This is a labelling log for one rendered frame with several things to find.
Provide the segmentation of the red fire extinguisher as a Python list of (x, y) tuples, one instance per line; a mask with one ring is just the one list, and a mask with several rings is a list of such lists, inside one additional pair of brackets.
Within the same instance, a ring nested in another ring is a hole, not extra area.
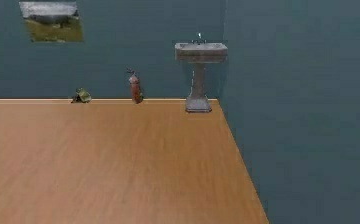
[(139, 104), (143, 101), (140, 79), (136, 75), (136, 72), (132, 69), (127, 69), (127, 73), (130, 75), (128, 81), (130, 85), (131, 98), (135, 104)]

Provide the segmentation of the silver sink faucet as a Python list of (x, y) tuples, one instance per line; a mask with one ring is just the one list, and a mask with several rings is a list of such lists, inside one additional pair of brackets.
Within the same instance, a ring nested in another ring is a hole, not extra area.
[(202, 37), (202, 34), (201, 34), (200, 32), (198, 32), (198, 33), (196, 34), (196, 36), (197, 36), (197, 38), (196, 38), (196, 39), (193, 39), (193, 40), (191, 41), (192, 44), (198, 44), (198, 45), (200, 45), (200, 44), (205, 44), (205, 43), (206, 43), (206, 40)]

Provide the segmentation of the green crumpled cloth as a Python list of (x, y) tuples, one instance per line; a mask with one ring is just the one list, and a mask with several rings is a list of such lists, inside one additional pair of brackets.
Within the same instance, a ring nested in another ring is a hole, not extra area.
[(92, 97), (84, 88), (77, 88), (75, 95), (72, 97), (72, 103), (89, 103)]

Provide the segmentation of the grey pedestal sink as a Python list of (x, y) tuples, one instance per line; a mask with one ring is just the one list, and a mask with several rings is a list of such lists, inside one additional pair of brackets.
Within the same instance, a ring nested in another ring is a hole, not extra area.
[(206, 64), (222, 63), (228, 56), (228, 47), (223, 43), (176, 43), (175, 59), (193, 65), (190, 94), (185, 101), (185, 110), (190, 113), (208, 113), (212, 110), (204, 89)]

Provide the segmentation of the landscape picture on wall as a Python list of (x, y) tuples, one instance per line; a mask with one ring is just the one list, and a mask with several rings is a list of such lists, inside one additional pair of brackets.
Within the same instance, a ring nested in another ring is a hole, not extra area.
[(76, 1), (20, 1), (19, 8), (32, 42), (82, 42)]

